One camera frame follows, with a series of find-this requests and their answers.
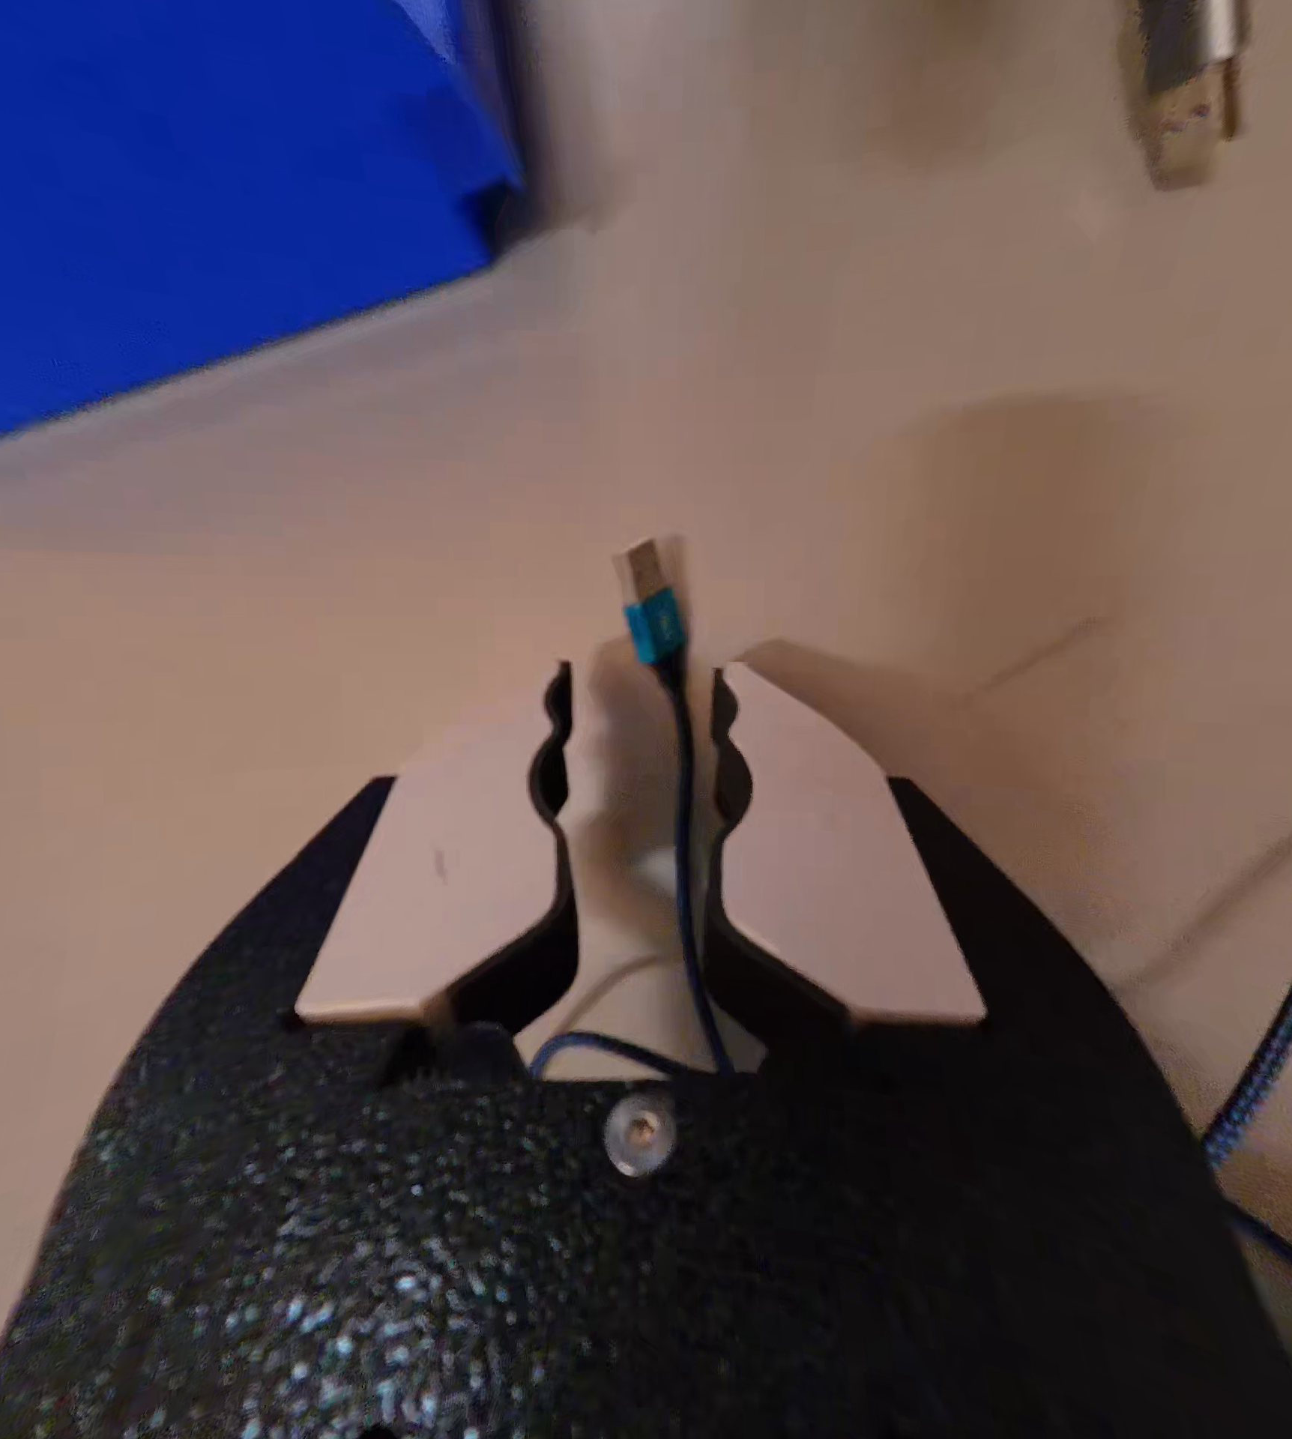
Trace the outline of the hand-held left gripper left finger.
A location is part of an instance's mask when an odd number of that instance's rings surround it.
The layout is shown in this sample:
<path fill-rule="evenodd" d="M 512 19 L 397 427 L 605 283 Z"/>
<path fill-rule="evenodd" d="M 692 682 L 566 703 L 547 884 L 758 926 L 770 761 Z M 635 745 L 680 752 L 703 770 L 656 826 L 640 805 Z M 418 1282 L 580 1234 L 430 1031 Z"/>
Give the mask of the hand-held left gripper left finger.
<path fill-rule="evenodd" d="M 403 761 L 295 998 L 301 1022 L 517 1037 L 566 997 L 580 964 L 562 827 L 571 733 L 563 660 Z"/>

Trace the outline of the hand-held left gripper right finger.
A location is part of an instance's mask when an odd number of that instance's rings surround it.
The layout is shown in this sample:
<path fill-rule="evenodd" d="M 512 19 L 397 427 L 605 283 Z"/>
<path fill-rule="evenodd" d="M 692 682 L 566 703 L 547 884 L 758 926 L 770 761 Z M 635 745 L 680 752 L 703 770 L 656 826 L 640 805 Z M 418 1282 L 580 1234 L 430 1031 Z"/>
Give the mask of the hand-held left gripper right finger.
<path fill-rule="evenodd" d="M 712 693 L 703 967 L 749 1034 L 973 1030 L 988 1013 L 902 805 L 844 730 L 746 663 Z"/>

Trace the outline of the blue plastic bin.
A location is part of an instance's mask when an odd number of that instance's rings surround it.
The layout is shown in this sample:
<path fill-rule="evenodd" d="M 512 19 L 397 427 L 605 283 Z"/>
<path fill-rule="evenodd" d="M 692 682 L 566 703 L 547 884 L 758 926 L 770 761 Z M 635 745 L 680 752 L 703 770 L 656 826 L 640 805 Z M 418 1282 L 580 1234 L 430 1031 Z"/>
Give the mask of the blue plastic bin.
<path fill-rule="evenodd" d="M 497 15 L 0 1 L 0 438 L 486 268 Z"/>

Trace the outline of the pale desk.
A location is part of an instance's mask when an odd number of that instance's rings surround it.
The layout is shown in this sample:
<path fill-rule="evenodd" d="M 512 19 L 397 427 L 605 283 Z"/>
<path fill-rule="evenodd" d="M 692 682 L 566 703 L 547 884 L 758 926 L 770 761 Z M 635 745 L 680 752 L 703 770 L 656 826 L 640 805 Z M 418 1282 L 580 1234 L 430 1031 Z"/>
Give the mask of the pale desk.
<path fill-rule="evenodd" d="M 1126 3 L 547 3 L 547 231 L 0 444 L 0 1436 L 1292 1436 L 1200 1165 L 1292 979 L 1292 3 L 1157 189 Z M 917 1081 L 426 1076 L 294 1001 L 442 730 L 575 682 L 574 988 L 691 1064 L 610 555 L 869 755 Z"/>

